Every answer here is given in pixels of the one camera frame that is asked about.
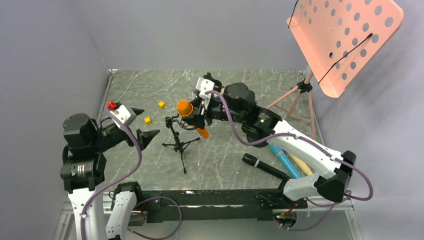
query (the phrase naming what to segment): pegboard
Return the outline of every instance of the pegboard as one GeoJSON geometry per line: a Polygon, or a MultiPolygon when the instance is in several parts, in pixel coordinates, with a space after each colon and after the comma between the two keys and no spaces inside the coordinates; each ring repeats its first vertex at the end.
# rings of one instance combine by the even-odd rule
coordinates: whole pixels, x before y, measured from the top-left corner
{"type": "Polygon", "coordinates": [[[327,96],[338,98],[403,20],[403,10],[392,0],[300,0],[290,30],[318,81],[373,33],[320,82],[327,96]]]}

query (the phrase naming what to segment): microphone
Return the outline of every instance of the microphone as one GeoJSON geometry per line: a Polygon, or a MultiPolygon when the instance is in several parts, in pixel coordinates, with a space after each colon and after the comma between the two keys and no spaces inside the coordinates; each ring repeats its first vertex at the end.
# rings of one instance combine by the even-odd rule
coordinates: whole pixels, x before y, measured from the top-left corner
{"type": "Polygon", "coordinates": [[[277,177],[281,180],[288,181],[290,179],[290,177],[287,176],[287,174],[285,174],[284,172],[276,169],[275,167],[272,167],[272,166],[266,164],[263,161],[260,161],[259,159],[257,159],[256,157],[254,157],[250,154],[245,153],[241,160],[243,160],[243,162],[249,164],[250,166],[253,166],[253,167],[258,168],[262,171],[265,171],[265,172],[271,174],[272,176],[275,176],[275,177],[277,177]]]}
{"type": "MultiPolygon", "coordinates": [[[[187,101],[187,100],[181,100],[176,104],[176,109],[181,117],[187,117],[191,115],[194,111],[193,105],[187,101]]],[[[202,136],[203,138],[207,139],[209,138],[209,132],[206,130],[206,128],[196,128],[196,131],[202,136]]]]}

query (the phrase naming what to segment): orange cap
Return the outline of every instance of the orange cap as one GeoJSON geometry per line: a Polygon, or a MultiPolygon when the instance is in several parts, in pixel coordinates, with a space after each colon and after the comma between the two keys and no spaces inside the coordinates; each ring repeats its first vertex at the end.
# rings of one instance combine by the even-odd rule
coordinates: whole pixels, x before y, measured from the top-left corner
{"type": "Polygon", "coordinates": [[[206,128],[196,128],[197,132],[200,134],[200,136],[202,136],[203,138],[207,139],[209,138],[209,132],[208,130],[206,130],[206,128]]]}
{"type": "Polygon", "coordinates": [[[181,100],[176,104],[176,109],[181,117],[187,117],[193,112],[193,105],[187,100],[181,100]]]}

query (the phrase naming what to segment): gray marble surface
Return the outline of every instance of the gray marble surface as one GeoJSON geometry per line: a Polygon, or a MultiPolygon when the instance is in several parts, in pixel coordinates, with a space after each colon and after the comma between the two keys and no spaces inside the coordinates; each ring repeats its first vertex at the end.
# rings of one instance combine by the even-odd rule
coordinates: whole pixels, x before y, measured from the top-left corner
{"type": "MultiPolygon", "coordinates": [[[[255,92],[259,106],[266,107],[301,81],[299,71],[274,70],[144,70],[117,71],[111,82],[107,101],[118,100],[134,108],[145,109],[132,124],[131,129],[149,131],[159,129],[160,133],[142,152],[140,168],[127,181],[137,181],[143,190],[235,190],[276,188],[281,180],[242,162],[244,153],[256,156],[261,161],[286,172],[286,169],[268,146],[255,148],[244,146],[233,136],[228,122],[214,121],[207,127],[210,137],[193,142],[184,152],[187,174],[183,173],[178,152],[162,143],[173,142],[171,131],[165,127],[165,117],[177,113],[178,101],[194,98],[193,88],[199,77],[211,72],[224,86],[244,82],[255,92]],[[165,102],[166,108],[158,106],[165,102]],[[144,118],[152,123],[146,125],[144,118]]],[[[295,94],[280,103],[289,108],[295,94]]],[[[273,111],[283,118],[285,113],[276,107],[273,111]]],[[[300,99],[294,113],[309,117],[307,96],[300,99]]],[[[311,124],[306,121],[285,118],[293,127],[312,137],[311,124]]],[[[245,137],[237,124],[238,132],[245,137]]],[[[174,124],[183,142],[198,137],[196,131],[185,131],[174,124]]],[[[106,183],[128,173],[137,162],[133,147],[121,143],[105,154],[106,183]]]]}

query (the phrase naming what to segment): mini tripod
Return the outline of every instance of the mini tripod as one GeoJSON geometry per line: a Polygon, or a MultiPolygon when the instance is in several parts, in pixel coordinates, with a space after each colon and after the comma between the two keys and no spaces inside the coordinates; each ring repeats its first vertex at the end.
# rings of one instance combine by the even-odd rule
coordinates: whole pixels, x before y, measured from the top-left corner
{"type": "Polygon", "coordinates": [[[194,141],[199,141],[200,137],[190,140],[188,142],[181,142],[180,141],[180,133],[174,130],[173,127],[173,123],[177,122],[177,118],[179,117],[179,114],[177,114],[176,116],[172,116],[172,117],[165,117],[165,124],[166,127],[168,129],[171,129],[172,135],[173,135],[173,139],[175,140],[175,143],[162,143],[162,146],[167,147],[167,146],[173,146],[173,150],[175,152],[179,151],[180,155],[181,155],[181,162],[182,162],[182,169],[184,171],[184,174],[187,174],[186,171],[186,167],[184,166],[184,160],[183,160],[183,152],[184,150],[186,150],[186,148],[189,146],[190,143],[194,142],[194,141]]]}

